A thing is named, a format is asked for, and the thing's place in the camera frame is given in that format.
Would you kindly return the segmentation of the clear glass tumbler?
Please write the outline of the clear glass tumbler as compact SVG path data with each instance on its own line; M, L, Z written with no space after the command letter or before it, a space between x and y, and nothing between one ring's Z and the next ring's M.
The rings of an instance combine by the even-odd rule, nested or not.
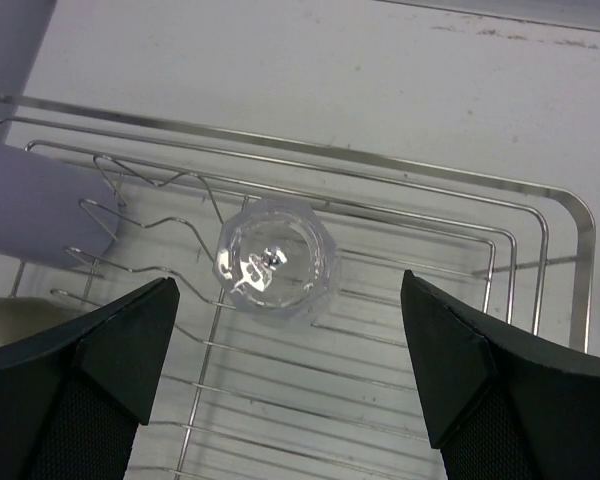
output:
M327 311L340 258L307 202L260 199L223 223L213 273L236 310L286 327Z

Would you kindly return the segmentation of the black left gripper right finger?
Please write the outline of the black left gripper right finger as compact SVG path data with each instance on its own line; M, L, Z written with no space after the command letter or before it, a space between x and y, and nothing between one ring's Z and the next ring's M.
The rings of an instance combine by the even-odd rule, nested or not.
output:
M401 310L429 443L450 479L600 479L600 358L411 271Z

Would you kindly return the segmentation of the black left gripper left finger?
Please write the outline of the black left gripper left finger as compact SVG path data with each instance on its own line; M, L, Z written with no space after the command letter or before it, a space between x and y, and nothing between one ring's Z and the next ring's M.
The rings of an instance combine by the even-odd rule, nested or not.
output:
M0 479L121 479L148 424L180 292L158 278L0 347Z

